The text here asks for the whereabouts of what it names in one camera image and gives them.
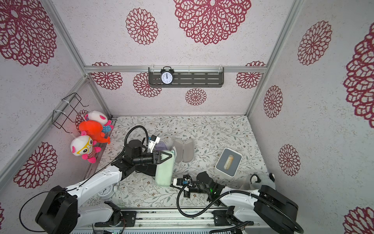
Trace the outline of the mint umbrella case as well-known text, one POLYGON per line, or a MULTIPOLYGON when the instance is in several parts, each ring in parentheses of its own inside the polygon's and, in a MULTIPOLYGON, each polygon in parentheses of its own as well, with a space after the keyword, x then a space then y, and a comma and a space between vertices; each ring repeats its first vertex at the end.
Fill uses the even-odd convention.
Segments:
POLYGON ((175 164, 175 152, 172 152, 172 159, 167 160, 163 164, 157 165, 156 174, 155 174, 155 183, 158 186, 167 186, 169 187, 172 183, 173 170, 175 164))

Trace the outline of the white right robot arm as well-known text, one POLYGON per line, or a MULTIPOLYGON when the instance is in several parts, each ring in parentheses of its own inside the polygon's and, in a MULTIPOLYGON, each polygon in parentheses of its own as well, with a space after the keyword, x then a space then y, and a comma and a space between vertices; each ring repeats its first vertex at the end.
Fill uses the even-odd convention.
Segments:
POLYGON ((171 186, 179 190, 176 206, 184 217, 201 216, 212 206, 225 207, 225 212, 213 211, 215 225, 222 228, 211 230, 211 234, 242 234, 245 227, 255 223, 265 223, 278 234, 303 234, 304 229, 297 222, 298 205, 279 193, 274 182, 272 173, 256 173, 250 177, 250 189, 232 189, 215 182, 207 172, 201 172, 196 180, 190 175, 175 178, 171 186), (206 194, 208 205, 195 214, 187 214, 181 208, 180 198, 190 198, 192 193, 206 194))

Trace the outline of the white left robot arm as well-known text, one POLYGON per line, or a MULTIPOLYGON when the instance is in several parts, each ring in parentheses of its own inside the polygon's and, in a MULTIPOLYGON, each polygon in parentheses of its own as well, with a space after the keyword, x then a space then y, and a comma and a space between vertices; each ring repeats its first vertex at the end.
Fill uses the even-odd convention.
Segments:
POLYGON ((36 223, 48 234, 69 234, 75 228, 98 222, 116 225, 121 220, 121 209, 110 201, 82 208, 89 198, 126 179, 138 165, 158 165, 173 161, 173 151, 155 151, 140 140, 131 140, 122 152, 103 171, 75 185, 54 187, 48 192, 36 223))

